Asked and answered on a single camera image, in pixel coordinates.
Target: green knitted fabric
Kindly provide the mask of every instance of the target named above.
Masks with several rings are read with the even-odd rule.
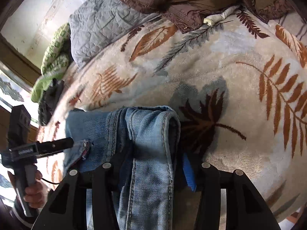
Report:
[[[47,74],[40,76],[33,86],[31,100],[34,103],[38,103],[43,96],[43,91],[48,89],[52,79],[56,78],[57,80],[61,80],[65,74],[65,71],[66,67],[61,67],[55,71],[50,71]]]
[[[60,60],[58,60],[57,63],[54,63],[54,61],[62,51],[65,41],[68,40],[70,40],[70,26],[69,23],[66,23],[59,27],[59,29],[55,32],[50,45],[45,51],[42,66],[40,68],[42,75],[48,71],[51,71],[55,65],[63,66],[65,64]]]

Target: jacket zipper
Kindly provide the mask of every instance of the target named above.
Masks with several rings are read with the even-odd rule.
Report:
[[[183,19],[183,18],[181,18],[180,16],[175,15],[175,14],[173,14],[173,13],[171,13],[171,12],[168,12],[168,13],[171,14],[172,16],[174,16],[174,17],[177,17],[177,18],[178,18],[180,21],[182,21],[185,25],[187,25],[188,27],[193,28],[193,29],[195,30],[195,27],[190,26],[189,23],[187,23],[187,21],[186,21],[185,19]]]
[[[133,1],[135,1],[135,2],[137,2],[137,3],[139,3],[139,4],[143,5],[143,6],[145,6],[145,7],[147,7],[147,8],[154,9],[154,8],[148,6],[147,4],[140,2],[139,0],[133,0]]]

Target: black cloth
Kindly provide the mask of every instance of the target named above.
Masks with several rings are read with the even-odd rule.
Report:
[[[49,88],[43,92],[43,97],[38,105],[39,125],[46,126],[49,123],[63,89],[64,81],[60,80],[58,82],[56,79],[53,79]]]

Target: metal bolt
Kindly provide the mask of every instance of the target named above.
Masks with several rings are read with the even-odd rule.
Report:
[[[76,175],[77,173],[78,173],[77,170],[71,170],[71,171],[69,172],[69,174],[70,174],[71,176],[74,176],[74,175]]]
[[[235,173],[236,173],[237,175],[243,175],[243,174],[244,174],[244,172],[243,172],[242,170],[236,170]]]
[[[210,168],[210,163],[202,163],[201,166],[205,169]]]
[[[111,165],[110,163],[104,163],[104,164],[102,165],[102,167],[103,167],[104,169],[109,169],[111,166],[112,166],[112,165]]]

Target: green cloth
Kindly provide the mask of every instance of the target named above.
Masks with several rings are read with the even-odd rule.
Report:
[[[55,71],[50,71],[47,74],[40,76],[33,86],[31,100],[34,103],[38,103],[43,96],[43,91],[48,89],[52,79],[56,78],[57,80],[61,80],[65,74],[65,71],[66,67],[61,67]]]
[[[57,59],[59,54],[63,52],[63,46],[66,41],[70,41],[69,23],[65,23],[59,27],[59,29],[55,32],[50,45],[47,47],[43,57],[42,66],[40,68],[42,75],[48,71],[53,70],[55,65],[64,65],[62,62],[54,64],[54,61]]]
[[[52,79],[61,80],[63,78],[70,64],[70,56],[70,26],[69,23],[66,23],[55,32],[45,51],[40,68],[42,76],[37,79],[31,92],[31,100],[34,103],[41,100],[43,91],[48,89]]]

